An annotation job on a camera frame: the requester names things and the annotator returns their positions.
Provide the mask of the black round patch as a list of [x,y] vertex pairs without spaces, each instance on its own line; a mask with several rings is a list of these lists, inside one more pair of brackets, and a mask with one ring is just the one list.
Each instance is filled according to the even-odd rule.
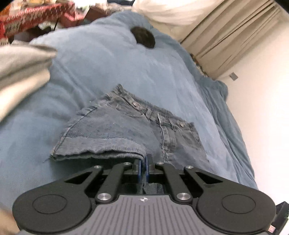
[[130,29],[130,32],[134,35],[137,44],[142,44],[146,48],[150,49],[155,47],[155,37],[146,28],[135,26]]

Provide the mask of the beige curtain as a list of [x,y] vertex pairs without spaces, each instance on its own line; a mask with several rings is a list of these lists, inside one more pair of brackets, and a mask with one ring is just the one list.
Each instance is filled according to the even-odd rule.
[[281,13],[276,1],[223,1],[181,45],[217,78],[276,26]]

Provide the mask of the wall outlet plate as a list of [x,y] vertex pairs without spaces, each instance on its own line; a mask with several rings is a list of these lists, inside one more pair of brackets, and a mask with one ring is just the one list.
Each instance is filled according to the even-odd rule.
[[233,72],[229,75],[229,77],[233,80],[236,81],[239,77]]

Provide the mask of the folded grey clothes stack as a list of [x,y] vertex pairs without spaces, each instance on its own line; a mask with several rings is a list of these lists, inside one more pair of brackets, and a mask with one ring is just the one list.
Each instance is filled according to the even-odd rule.
[[1,46],[1,120],[50,80],[57,50],[28,43]]

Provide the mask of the blue denim shorts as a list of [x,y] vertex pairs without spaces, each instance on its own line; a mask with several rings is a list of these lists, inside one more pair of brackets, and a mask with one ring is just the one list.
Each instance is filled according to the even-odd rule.
[[57,160],[98,159],[105,167],[121,161],[192,165],[213,172],[193,123],[117,85],[67,123],[51,156]]

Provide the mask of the white pillow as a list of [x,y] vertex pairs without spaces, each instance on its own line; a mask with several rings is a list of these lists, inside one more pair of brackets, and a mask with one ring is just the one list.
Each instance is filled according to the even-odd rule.
[[202,21],[221,3],[223,0],[134,1],[132,11],[159,23],[190,25]]

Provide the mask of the blue plush blanket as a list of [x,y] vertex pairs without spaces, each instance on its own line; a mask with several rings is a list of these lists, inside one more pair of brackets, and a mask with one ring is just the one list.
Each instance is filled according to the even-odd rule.
[[[130,29],[155,37],[150,49]],[[52,150],[69,120],[117,85],[193,123],[212,174],[256,189],[241,131],[226,99],[227,86],[203,76],[191,56],[143,16],[123,11],[88,25],[61,29],[31,41],[57,55],[50,80],[1,122],[1,206],[10,210],[24,192],[94,165],[98,159],[57,161]]]

